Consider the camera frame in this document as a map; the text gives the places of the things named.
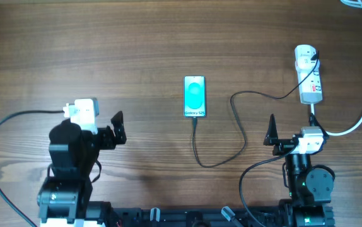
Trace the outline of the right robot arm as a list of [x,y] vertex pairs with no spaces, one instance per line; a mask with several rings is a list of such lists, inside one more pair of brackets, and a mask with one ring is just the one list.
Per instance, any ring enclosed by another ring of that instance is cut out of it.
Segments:
[[280,139],[275,116],[271,115],[264,138],[272,154],[284,158],[284,186],[289,199],[279,201],[282,226],[335,226],[334,212],[328,204],[334,189],[335,173],[325,165],[313,165],[311,156],[322,151],[329,135],[314,114],[309,126],[302,127],[291,139]]

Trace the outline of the teal screen Galaxy smartphone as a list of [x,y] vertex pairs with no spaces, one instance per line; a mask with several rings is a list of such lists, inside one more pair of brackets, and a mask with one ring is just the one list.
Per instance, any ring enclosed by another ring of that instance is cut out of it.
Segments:
[[184,77],[184,116],[206,116],[206,80],[204,76]]

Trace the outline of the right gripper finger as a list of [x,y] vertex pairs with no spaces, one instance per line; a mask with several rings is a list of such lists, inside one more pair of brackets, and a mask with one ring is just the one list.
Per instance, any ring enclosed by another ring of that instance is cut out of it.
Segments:
[[264,138],[264,146],[274,146],[279,144],[279,138],[277,134],[276,120],[274,114],[270,115],[268,130]]
[[324,128],[319,124],[318,120],[316,119],[315,115],[313,113],[309,116],[309,124],[310,126],[319,127],[322,131],[323,137],[328,137],[328,133],[324,130]]

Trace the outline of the white power strip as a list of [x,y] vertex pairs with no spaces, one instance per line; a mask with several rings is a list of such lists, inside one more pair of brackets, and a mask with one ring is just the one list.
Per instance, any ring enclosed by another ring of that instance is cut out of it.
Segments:
[[316,66],[308,73],[298,73],[300,102],[302,104],[316,104],[322,101],[322,85],[320,79],[320,60],[319,54],[311,45],[298,45],[295,48],[295,60],[299,55],[314,55],[317,54]]

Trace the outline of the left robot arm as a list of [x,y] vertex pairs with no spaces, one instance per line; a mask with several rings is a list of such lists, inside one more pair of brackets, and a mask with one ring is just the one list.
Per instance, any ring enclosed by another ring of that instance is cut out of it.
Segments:
[[96,133],[82,130],[69,119],[49,133],[52,163],[37,196],[41,226],[120,226],[109,202],[91,201],[90,173],[99,165],[101,150],[126,143],[124,118],[117,112],[111,125]]

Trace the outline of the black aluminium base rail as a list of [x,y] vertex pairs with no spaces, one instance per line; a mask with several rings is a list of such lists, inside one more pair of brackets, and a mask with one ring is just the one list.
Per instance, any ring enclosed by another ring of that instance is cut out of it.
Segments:
[[334,227],[336,221],[331,207],[285,206],[234,209],[112,209],[104,226],[299,226]]

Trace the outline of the white wall charger adapter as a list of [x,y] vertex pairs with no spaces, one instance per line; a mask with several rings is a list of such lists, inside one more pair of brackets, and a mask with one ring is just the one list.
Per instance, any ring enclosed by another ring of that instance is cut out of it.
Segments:
[[316,66],[317,54],[299,55],[295,60],[295,68],[298,73],[308,73]]

